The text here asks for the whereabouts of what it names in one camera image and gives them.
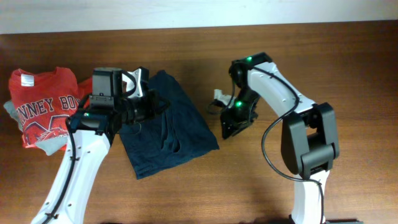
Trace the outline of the grey folded t-shirt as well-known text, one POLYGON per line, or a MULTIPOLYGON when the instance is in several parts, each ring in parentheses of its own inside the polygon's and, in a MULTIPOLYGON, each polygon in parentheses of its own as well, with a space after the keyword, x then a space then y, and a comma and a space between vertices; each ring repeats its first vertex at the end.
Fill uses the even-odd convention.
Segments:
MULTIPOLYGON (((17 111, 16 111, 12 101, 9 100, 9 101, 5 102, 3 107, 7 111, 7 113, 10 115, 10 117, 17 122, 19 130, 21 132, 23 132, 22 124, 19 121, 17 111)), ((61 134, 58 137, 51 137, 48 140, 39 141, 35 145, 35 147, 42 149, 43 151, 45 151, 46 155, 51 156, 53 153, 55 153, 56 151, 58 151, 60 149, 64 150, 65 145, 67 144, 67 141, 68 141, 68 134, 61 134)))

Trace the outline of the navy blue shorts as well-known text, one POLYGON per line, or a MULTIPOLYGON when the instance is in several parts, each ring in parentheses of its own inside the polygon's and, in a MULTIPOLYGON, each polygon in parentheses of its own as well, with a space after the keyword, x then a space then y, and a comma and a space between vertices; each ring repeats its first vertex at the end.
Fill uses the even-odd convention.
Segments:
POLYGON ((218 150, 215 135, 176 79, 160 70, 149 79, 170 106, 155 119, 123 125, 119 132, 137 179, 218 150))

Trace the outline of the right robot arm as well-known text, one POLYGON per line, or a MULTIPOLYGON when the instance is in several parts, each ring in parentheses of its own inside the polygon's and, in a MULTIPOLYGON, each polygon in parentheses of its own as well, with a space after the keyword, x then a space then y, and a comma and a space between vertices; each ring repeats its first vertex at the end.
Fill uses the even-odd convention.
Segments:
POLYGON ((276 168, 269 156, 264 158, 277 174, 294 182, 295 198, 289 222, 326 223, 325 184, 333 161, 340 154, 332 106, 304 96, 264 52, 233 60, 229 75, 240 91, 221 110, 223 139, 250 127, 258 117, 256 105, 263 99, 277 115, 262 135, 263 153, 271 129, 282 125, 280 151, 289 174, 276 168))

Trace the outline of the red printed t-shirt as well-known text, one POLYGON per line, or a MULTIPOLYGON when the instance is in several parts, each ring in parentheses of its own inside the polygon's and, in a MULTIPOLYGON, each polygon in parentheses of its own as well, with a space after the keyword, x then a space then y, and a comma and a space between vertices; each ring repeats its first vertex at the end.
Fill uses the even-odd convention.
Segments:
POLYGON ((23 145, 37 148, 39 141, 68 134, 65 120, 92 92, 92 79, 79 83, 75 74, 63 67, 37 74, 19 68, 11 73, 9 91, 23 127, 23 145))

